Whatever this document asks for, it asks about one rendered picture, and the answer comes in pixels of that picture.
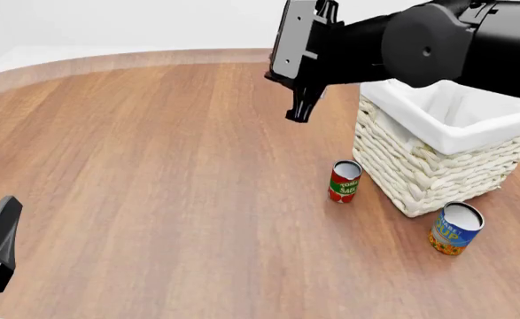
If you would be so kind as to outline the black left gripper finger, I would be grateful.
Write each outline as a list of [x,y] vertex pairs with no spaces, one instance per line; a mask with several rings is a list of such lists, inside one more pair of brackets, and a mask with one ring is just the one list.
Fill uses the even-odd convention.
[[14,267],[15,236],[23,205],[14,196],[4,196],[0,200],[0,262]]

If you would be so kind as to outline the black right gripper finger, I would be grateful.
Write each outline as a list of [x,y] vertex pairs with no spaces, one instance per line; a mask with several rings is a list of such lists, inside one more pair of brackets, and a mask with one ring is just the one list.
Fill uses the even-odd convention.
[[307,123],[321,95],[321,85],[295,87],[293,89],[293,106],[286,112],[285,119],[297,123]]

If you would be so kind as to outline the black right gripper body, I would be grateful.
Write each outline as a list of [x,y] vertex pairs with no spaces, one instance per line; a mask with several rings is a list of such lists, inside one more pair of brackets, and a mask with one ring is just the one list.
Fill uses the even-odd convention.
[[344,25],[338,7],[336,0],[285,0],[264,77],[287,89],[313,85],[310,74],[324,55],[331,31]]

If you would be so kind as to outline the white woven basket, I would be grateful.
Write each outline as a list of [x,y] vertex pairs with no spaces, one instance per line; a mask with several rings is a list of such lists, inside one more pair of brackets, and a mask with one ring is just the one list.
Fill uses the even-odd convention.
[[407,217],[494,191],[520,163],[520,137],[476,151],[443,155],[429,145],[407,150],[376,121],[376,106],[361,97],[353,156]]

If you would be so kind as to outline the white cloth basket liner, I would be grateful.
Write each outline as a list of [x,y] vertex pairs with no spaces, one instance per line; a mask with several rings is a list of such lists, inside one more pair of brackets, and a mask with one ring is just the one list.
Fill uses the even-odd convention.
[[366,82],[361,97],[377,108],[376,121],[411,150],[429,145],[453,155],[520,137],[520,98],[442,81],[414,89],[397,80]]

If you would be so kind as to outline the alphabet soup can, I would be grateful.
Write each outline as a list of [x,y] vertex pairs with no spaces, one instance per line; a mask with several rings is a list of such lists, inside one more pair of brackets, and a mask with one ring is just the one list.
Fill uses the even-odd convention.
[[434,249],[443,254],[458,255],[484,226],[485,218],[474,206],[452,201],[440,210],[431,227],[429,241]]

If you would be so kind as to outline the tomato sauce can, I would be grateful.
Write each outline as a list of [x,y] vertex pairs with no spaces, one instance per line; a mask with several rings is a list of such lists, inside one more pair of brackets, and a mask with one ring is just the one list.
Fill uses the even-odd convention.
[[330,175],[329,198],[337,203],[350,203],[358,189],[362,174],[363,169],[356,161],[337,161]]

